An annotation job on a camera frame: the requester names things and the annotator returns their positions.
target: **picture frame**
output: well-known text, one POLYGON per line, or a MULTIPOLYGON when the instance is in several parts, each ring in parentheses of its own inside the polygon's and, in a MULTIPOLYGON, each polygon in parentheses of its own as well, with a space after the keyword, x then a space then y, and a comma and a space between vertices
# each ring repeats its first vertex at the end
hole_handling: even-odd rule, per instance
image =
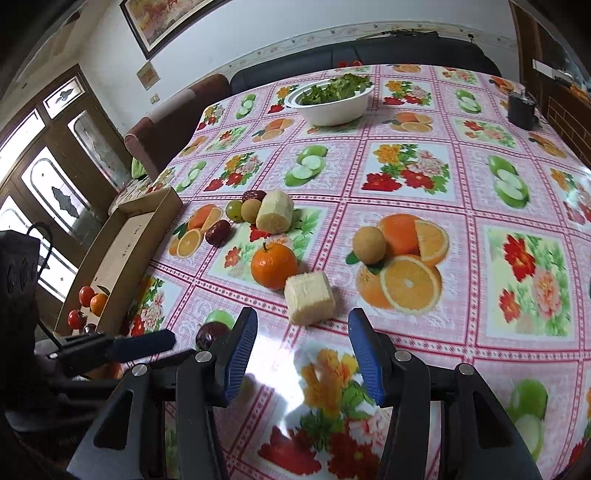
POLYGON ((147 60, 228 0, 123 0, 119 6, 147 60))

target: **wire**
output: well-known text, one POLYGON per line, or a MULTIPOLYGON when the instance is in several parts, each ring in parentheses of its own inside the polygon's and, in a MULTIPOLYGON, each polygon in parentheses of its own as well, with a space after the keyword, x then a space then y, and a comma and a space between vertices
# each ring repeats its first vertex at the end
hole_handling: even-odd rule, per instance
MULTIPOLYGON (((37 272, 37 278, 41 277, 41 272, 47 266, 47 262, 49 261, 49 257, 51 256, 51 251, 53 250, 53 233, 51 233, 51 227, 46 223, 35 222, 28 228, 27 235, 29 235, 33 231, 33 229, 39 230, 40 228, 43 228, 47 232, 47 236, 49 237, 49 249, 47 250, 47 256, 45 257, 45 260, 43 260, 43 263, 41 264, 41 268, 37 272)), ((61 350, 60 341, 56 338, 55 335, 53 335, 53 333, 50 332, 49 328, 45 326, 45 324, 41 321, 40 316, 37 316, 37 324, 39 325, 39 328, 43 330, 43 333, 47 335, 49 340, 51 340, 56 345, 58 350, 61 350)))

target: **leafy greens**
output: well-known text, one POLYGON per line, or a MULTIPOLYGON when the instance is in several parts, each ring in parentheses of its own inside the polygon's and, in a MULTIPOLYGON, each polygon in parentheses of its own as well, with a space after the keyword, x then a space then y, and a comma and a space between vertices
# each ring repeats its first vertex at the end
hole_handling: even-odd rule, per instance
POLYGON ((345 73, 341 77, 330 79, 328 85, 321 87, 312 85, 298 100, 300 105, 321 105, 351 98, 355 92, 363 93, 373 85, 369 76, 358 76, 345 73))

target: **white wall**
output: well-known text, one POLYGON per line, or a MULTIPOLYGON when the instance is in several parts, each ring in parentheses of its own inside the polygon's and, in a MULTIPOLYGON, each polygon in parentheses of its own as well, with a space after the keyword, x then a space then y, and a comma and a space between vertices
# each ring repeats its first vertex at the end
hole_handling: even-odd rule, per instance
POLYGON ((160 81, 146 91, 136 76, 146 60, 121 12, 120 1, 113 0, 82 48, 79 63, 122 134, 153 108, 153 94, 166 100, 238 57, 314 30, 414 20, 516 36, 508 0, 231 0, 195 22, 152 58, 160 81))

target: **red tomato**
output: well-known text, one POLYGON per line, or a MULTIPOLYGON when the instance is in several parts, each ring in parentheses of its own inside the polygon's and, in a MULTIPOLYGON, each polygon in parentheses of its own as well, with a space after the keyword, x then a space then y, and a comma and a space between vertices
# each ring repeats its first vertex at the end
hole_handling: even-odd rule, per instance
POLYGON ((68 315, 68 325, 72 330, 82 330, 86 324, 86 315, 80 310, 72 310, 68 315))
POLYGON ((90 301, 92 300, 92 297, 94 297, 95 295, 95 291, 92 290, 92 288, 82 287, 80 289, 80 293, 78 294, 78 300, 80 300, 80 305, 86 308, 90 307, 90 301))

